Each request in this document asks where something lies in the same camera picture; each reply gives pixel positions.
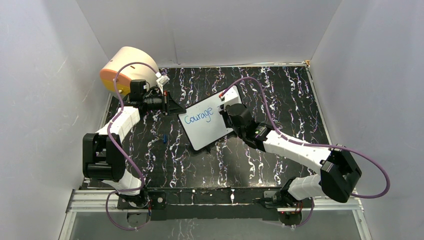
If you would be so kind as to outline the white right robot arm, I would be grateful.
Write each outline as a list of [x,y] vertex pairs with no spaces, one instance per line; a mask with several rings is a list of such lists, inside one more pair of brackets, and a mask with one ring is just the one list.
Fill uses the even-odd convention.
[[265,196],[261,204],[267,208],[295,207],[302,200],[329,197],[346,203],[362,171],[349,151],[338,147],[314,147],[296,138],[279,135],[271,125],[256,122],[242,103],[219,107],[226,127],[250,148],[286,157],[314,171],[314,175],[290,178],[273,196]]

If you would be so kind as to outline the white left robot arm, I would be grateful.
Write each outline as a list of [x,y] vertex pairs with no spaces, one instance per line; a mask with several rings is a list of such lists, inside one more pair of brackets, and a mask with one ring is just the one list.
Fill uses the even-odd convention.
[[170,93],[150,87],[146,80],[133,80],[129,93],[122,99],[114,117],[95,133],[82,139],[82,172],[91,180],[98,180],[115,189],[114,194],[133,207],[144,208],[149,203],[145,179],[140,169],[134,176],[127,164],[134,165],[123,149],[123,140],[148,111],[160,111],[165,116],[185,114],[185,108],[175,102]]

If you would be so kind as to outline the small black-framed whiteboard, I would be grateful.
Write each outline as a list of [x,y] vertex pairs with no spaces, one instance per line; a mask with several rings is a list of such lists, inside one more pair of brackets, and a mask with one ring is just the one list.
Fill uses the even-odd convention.
[[186,113],[177,115],[194,151],[199,151],[233,132],[232,128],[226,128],[223,117],[219,113],[221,92],[227,91],[217,92],[188,107]]

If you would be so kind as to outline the beige and orange cylinder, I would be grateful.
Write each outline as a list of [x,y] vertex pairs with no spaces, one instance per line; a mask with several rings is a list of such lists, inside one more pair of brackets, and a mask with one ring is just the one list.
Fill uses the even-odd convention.
[[117,77],[118,92],[125,96],[130,92],[132,80],[145,80],[151,87],[156,85],[159,68],[146,52],[131,46],[122,47],[100,70],[99,76],[105,88],[116,94],[113,79]]

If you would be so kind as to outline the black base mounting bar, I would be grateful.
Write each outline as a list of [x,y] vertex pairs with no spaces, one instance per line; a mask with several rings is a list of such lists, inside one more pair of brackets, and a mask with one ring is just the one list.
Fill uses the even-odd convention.
[[153,188],[143,192],[146,203],[131,206],[118,196],[117,208],[150,213],[151,220],[260,219],[298,224],[311,200],[283,202],[279,187]]

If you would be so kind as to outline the aluminium frame rail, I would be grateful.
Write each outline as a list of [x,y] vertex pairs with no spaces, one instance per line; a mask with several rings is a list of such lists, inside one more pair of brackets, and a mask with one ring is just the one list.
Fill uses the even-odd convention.
[[[104,213],[106,211],[106,200],[110,189],[106,190],[73,190],[68,202],[66,213]],[[112,195],[108,202],[108,211],[110,213],[148,213],[147,209],[118,209],[119,197]]]

